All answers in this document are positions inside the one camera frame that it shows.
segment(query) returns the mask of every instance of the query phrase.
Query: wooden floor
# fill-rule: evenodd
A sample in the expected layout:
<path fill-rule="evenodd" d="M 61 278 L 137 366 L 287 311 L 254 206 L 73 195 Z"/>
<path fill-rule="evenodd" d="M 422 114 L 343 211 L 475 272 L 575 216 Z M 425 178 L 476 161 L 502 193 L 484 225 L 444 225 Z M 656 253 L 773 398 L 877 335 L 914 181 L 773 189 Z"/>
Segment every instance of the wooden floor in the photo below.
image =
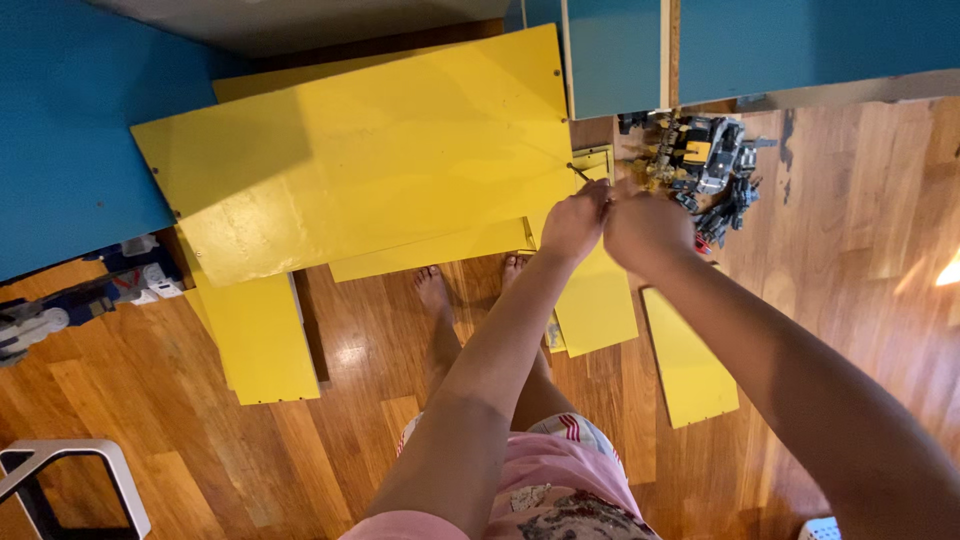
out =
<path fill-rule="evenodd" d="M 933 286 L 960 248 L 960 99 L 746 121 L 752 135 L 784 144 L 760 151 L 761 199 L 717 258 L 879 380 L 960 458 L 960 285 Z M 611 127 L 575 125 L 575 142 L 604 142 Z M 462 338 L 495 300 L 500 261 L 443 265 Z M 99 271 L 72 263 L 0 289 L 0 301 Z M 185 300 L 123 305 L 0 369 L 0 445 L 117 441 L 156 539 L 336 537 L 361 516 L 423 404 L 428 327 L 406 274 L 335 284 L 322 266 L 307 280 L 330 377 L 320 399 L 239 406 Z M 803 520 L 828 514 L 744 396 L 736 412 L 670 428 L 639 302 L 636 316 L 640 338 L 551 363 L 619 449 L 660 535 L 792 539 Z M 44 482 L 65 525 L 116 521 L 84 497 L 79 485 L 103 483 L 84 468 L 60 467 Z M 25 537 L 25 527 L 16 502 L 0 505 L 0 537 Z"/>

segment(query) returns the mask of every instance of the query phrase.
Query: person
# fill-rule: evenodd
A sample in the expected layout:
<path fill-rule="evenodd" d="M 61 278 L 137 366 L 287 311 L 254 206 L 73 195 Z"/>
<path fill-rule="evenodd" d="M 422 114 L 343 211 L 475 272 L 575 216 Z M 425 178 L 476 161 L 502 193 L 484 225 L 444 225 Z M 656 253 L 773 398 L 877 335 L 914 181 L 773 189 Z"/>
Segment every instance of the person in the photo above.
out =
<path fill-rule="evenodd" d="M 960 537 L 960 475 L 910 413 L 825 343 L 693 251 L 684 209 L 589 182 L 549 213 L 540 249 L 461 348 L 443 278 L 419 270 L 434 321 L 429 395 L 349 540 L 659 538 L 607 437 L 550 382 L 543 328 L 601 234 L 703 338 L 817 481 L 845 539 Z"/>

